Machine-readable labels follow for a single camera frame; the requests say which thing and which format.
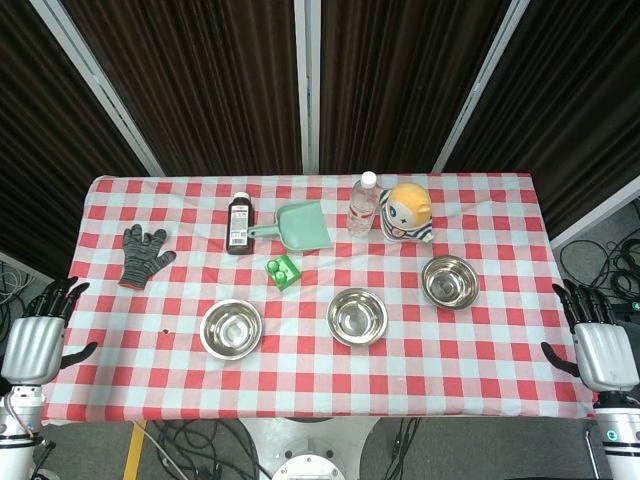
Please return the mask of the brown medicine bottle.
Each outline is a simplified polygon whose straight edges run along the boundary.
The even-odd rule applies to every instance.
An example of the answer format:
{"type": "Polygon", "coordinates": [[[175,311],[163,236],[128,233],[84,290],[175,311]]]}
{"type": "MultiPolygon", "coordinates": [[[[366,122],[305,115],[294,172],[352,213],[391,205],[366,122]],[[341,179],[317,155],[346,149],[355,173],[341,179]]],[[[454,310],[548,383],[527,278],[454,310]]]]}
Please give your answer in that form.
{"type": "Polygon", "coordinates": [[[254,240],[248,230],[254,225],[254,209],[246,192],[237,192],[228,207],[226,250],[230,255],[250,255],[254,240]]]}

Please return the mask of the stainless steel bowl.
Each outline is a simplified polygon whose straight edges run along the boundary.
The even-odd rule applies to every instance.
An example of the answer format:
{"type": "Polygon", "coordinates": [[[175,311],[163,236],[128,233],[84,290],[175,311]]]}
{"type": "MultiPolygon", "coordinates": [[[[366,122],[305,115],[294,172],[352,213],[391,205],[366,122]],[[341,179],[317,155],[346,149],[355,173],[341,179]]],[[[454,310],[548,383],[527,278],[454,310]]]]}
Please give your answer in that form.
{"type": "Polygon", "coordinates": [[[327,322],[333,337],[349,347],[365,347],[387,331],[388,313],[382,300],[369,290],[348,288],[330,302],[327,322]]]}
{"type": "Polygon", "coordinates": [[[468,308],[479,294],[475,270],[458,256],[441,255],[432,258],[423,267],[420,279],[426,298],[440,308],[468,308]]]}
{"type": "Polygon", "coordinates": [[[201,319],[199,335],[204,349],[220,360],[239,360],[253,352],[264,331],[258,310],[244,300],[217,302],[201,319]]]}

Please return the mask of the green toy building brick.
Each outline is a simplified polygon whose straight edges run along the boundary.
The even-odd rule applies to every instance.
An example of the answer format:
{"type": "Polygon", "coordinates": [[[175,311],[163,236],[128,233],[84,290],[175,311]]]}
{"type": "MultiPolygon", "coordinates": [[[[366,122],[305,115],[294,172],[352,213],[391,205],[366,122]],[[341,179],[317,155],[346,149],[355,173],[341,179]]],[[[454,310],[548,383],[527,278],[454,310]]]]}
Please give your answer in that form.
{"type": "Polygon", "coordinates": [[[270,259],[265,270],[276,287],[283,291],[301,278],[301,273],[287,255],[270,259]]]}

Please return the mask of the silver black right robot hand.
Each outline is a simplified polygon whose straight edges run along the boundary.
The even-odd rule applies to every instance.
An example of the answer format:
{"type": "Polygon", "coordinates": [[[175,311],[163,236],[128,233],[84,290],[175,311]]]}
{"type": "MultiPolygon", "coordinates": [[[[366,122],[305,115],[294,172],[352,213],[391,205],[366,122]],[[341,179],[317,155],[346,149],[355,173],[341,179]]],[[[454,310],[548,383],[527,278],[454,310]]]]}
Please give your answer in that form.
{"type": "Polygon", "coordinates": [[[615,322],[609,300],[599,291],[566,280],[553,284],[569,326],[576,360],[560,358],[543,342],[546,359],[556,369],[579,378],[591,391],[629,392],[640,385],[640,372],[625,329],[615,322]]]}

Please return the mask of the dark brown partition panel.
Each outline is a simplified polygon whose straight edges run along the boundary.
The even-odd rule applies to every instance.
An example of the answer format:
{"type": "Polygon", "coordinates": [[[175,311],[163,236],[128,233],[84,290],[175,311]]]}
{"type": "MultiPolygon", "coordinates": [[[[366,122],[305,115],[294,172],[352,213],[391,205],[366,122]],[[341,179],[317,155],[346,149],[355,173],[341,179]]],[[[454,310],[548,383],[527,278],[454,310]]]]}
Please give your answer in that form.
{"type": "Polygon", "coordinates": [[[510,1],[322,0],[320,172],[430,172],[510,1]]]}
{"type": "Polygon", "coordinates": [[[165,174],[302,170],[293,0],[62,0],[165,174]]]}
{"type": "Polygon", "coordinates": [[[0,253],[68,274],[84,200],[146,171],[29,0],[0,0],[0,253]]]}
{"type": "Polygon", "coordinates": [[[445,165],[531,175],[555,238],[640,175],[640,0],[531,0],[445,165]]]}

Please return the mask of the red white checked tablecloth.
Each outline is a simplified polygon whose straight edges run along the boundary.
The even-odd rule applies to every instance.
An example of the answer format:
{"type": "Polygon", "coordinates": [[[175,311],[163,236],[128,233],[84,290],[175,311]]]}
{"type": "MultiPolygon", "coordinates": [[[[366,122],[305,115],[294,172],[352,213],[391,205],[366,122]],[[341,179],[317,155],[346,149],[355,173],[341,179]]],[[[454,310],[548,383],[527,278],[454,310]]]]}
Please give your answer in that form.
{"type": "Polygon", "coordinates": [[[565,358],[573,345],[552,285],[559,280],[530,176],[415,174],[434,206],[428,243],[392,243],[379,226],[354,237],[347,210],[354,178],[254,176],[118,178],[88,189],[71,272],[90,284],[65,335],[97,350],[47,385],[49,421],[127,421],[336,415],[498,415],[581,418],[591,392],[554,369],[541,343],[565,358]],[[259,239],[248,256],[225,249],[227,208],[247,192],[259,224],[296,201],[321,203],[333,245],[295,253],[301,278],[280,291],[265,265],[284,253],[259,239]],[[123,287],[123,234],[167,232],[176,259],[143,290],[123,287]],[[420,275],[454,255],[475,270],[468,308],[437,307],[420,275]],[[348,288],[377,295],[386,334],[365,347],[332,335],[327,310],[348,288]],[[209,308],[244,300],[264,331],[256,349],[220,360],[203,347],[209,308]]]}

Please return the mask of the mint green plastic dustpan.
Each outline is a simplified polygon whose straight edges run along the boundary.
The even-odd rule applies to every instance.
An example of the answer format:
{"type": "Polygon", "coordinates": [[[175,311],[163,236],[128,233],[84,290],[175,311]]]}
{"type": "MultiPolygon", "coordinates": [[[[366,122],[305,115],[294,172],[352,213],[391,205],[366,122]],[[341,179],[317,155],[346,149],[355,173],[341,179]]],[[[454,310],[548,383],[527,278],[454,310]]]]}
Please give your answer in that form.
{"type": "Polygon", "coordinates": [[[248,229],[250,239],[278,237],[292,252],[327,249],[333,245],[319,201],[305,201],[281,206],[271,225],[248,229]]]}

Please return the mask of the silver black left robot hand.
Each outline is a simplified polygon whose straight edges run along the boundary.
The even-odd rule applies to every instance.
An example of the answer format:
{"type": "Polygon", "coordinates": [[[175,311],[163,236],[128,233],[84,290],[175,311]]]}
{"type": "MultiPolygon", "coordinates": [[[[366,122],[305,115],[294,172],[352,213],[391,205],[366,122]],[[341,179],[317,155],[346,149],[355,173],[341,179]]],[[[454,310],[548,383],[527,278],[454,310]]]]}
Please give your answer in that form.
{"type": "Polygon", "coordinates": [[[61,370],[85,361],[97,349],[93,341],[76,353],[62,353],[75,305],[90,286],[77,280],[74,276],[51,282],[14,321],[0,357],[0,395],[15,386],[46,385],[61,370]]]}

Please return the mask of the yellow plush toy striped shirt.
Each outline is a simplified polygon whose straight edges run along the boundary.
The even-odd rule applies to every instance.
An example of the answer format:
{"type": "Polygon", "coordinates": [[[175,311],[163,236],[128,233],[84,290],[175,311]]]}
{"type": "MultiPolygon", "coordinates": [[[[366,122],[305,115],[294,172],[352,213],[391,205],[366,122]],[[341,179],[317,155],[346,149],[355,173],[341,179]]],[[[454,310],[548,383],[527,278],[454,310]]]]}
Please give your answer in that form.
{"type": "Polygon", "coordinates": [[[400,183],[392,189],[383,189],[379,205],[381,227],[388,241],[432,240],[432,201],[425,187],[400,183]]]}

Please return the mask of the grey striped knit glove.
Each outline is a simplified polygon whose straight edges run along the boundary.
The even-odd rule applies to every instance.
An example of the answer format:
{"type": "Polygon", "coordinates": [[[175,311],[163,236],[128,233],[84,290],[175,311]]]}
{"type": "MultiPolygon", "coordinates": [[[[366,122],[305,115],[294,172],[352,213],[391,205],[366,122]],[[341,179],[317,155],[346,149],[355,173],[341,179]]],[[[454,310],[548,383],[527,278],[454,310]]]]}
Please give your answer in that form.
{"type": "Polygon", "coordinates": [[[176,259],[176,253],[160,252],[166,240],[167,232],[164,229],[144,233],[140,224],[127,228],[123,234],[124,266],[119,284],[143,290],[156,273],[171,264],[176,259]]]}

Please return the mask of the grey aluminium partition post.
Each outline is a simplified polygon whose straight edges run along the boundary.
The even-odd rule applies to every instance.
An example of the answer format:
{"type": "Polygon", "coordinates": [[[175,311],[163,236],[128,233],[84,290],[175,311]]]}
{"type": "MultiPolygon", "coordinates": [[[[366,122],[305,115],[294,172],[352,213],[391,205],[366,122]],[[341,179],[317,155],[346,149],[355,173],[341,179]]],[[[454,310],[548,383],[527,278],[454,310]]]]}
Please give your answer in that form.
{"type": "Polygon", "coordinates": [[[449,135],[431,169],[442,173],[455,150],[462,134],[471,120],[507,46],[519,26],[531,0],[511,0],[494,39],[484,57],[469,93],[451,127],[449,135]]]}
{"type": "Polygon", "coordinates": [[[319,173],[321,0],[293,0],[302,168],[319,173]]]}
{"type": "Polygon", "coordinates": [[[60,0],[29,0],[111,122],[152,177],[165,172],[84,36],[60,0]]]}

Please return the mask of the clear plastic water bottle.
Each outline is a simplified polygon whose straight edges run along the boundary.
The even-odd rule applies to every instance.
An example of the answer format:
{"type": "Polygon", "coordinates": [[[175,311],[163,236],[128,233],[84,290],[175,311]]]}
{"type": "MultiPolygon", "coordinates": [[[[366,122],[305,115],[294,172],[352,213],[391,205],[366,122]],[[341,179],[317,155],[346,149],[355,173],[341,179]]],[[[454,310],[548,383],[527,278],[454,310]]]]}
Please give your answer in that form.
{"type": "Polygon", "coordinates": [[[370,231],[378,197],[377,176],[372,171],[365,171],[351,190],[347,228],[352,236],[364,236],[370,231]]]}

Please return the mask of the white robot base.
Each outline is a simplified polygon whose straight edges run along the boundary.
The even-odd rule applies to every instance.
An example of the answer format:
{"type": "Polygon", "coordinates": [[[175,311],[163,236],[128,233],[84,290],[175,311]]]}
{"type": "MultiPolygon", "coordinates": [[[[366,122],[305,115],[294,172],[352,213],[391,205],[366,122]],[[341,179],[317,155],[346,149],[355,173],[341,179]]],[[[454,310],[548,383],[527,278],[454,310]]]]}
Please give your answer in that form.
{"type": "Polygon", "coordinates": [[[241,421],[263,480],[360,480],[363,449],[377,422],[371,416],[241,421]]]}

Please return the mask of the yellow floor tape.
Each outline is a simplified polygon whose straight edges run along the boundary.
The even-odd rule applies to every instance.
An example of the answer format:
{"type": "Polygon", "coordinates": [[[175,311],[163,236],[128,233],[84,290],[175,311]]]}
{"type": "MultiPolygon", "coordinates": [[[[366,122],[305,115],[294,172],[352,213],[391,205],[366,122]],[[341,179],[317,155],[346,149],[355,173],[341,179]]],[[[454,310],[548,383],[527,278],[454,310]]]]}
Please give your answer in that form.
{"type": "Polygon", "coordinates": [[[146,421],[133,422],[122,480],[136,480],[145,439],[146,421]]]}

